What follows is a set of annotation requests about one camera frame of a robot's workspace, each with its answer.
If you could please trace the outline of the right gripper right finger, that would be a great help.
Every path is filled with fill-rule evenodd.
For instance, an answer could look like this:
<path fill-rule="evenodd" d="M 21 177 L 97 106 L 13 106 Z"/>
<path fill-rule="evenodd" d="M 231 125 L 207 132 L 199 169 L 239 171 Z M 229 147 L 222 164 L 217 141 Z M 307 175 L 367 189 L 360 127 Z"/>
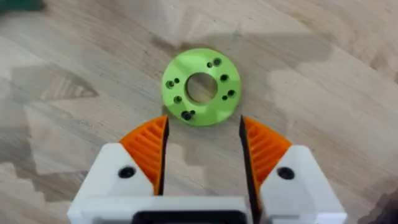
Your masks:
<path fill-rule="evenodd" d="M 347 213 L 307 146 L 246 116 L 239 123 L 253 223 L 344 223 Z"/>

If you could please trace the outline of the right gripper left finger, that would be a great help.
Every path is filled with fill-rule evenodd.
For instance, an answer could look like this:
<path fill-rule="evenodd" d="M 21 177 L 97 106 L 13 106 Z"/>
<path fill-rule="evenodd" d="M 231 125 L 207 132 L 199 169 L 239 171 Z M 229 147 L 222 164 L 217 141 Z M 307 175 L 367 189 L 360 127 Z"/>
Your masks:
<path fill-rule="evenodd" d="M 164 192 L 169 119 L 159 116 L 103 145 L 67 212 L 70 223 L 131 223 Z"/>

